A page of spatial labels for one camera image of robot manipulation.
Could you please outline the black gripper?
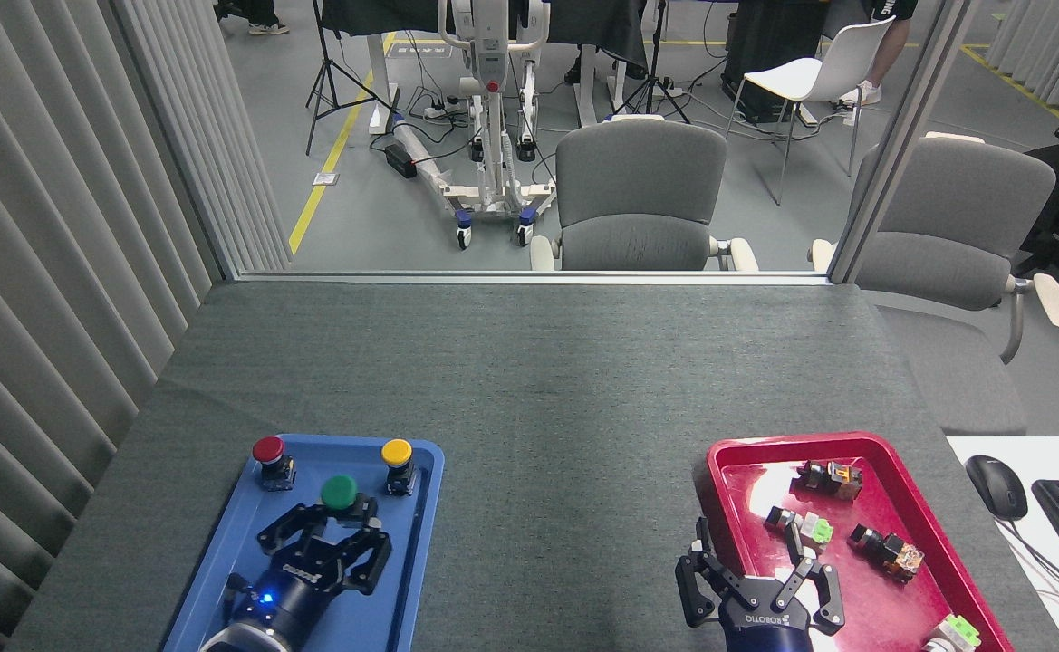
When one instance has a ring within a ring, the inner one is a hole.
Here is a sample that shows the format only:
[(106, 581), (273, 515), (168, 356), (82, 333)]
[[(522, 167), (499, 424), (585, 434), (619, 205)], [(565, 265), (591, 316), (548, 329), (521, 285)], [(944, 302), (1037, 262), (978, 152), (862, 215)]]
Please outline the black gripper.
[(306, 640), (335, 595), (371, 595), (392, 550), (378, 511), (376, 499), (356, 495), (337, 521), (359, 529), (335, 544), (317, 538), (333, 517), (320, 503), (298, 503), (261, 530), (257, 541), (271, 564), (243, 598), (243, 624), (271, 630), (280, 640)]
[[(679, 601), (692, 628), (708, 620), (721, 626), (728, 651), (812, 651), (811, 616), (795, 596), (807, 580), (814, 583), (819, 598), (814, 627), (823, 634), (836, 634), (845, 624), (839, 574), (803, 545), (797, 523), (776, 526), (794, 565), (785, 582), (741, 579), (712, 549), (706, 517), (699, 517), (695, 528), (697, 537), (688, 553), (675, 565)], [(700, 591), (699, 577), (715, 591), (717, 602)]]

